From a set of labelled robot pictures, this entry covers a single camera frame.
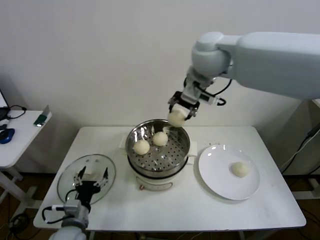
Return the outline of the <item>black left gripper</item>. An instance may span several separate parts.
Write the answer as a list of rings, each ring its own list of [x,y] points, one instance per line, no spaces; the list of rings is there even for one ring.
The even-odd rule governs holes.
[[[93,195],[99,193],[101,187],[104,187],[109,181],[108,167],[106,167],[100,181],[82,181],[86,168],[87,167],[84,166],[79,173],[73,177],[75,190],[77,192],[75,199],[80,200],[82,204],[90,204]]]

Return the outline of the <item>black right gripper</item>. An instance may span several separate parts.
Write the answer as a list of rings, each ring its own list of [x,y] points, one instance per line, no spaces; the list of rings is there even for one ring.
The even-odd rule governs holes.
[[[182,92],[181,91],[176,91],[174,95],[169,99],[168,101],[168,110],[169,113],[172,112],[174,105],[180,105],[186,109],[189,109],[189,113],[187,117],[185,118],[186,120],[191,119],[192,117],[196,117],[198,113],[198,109],[200,106],[199,101],[187,101],[182,98]]]

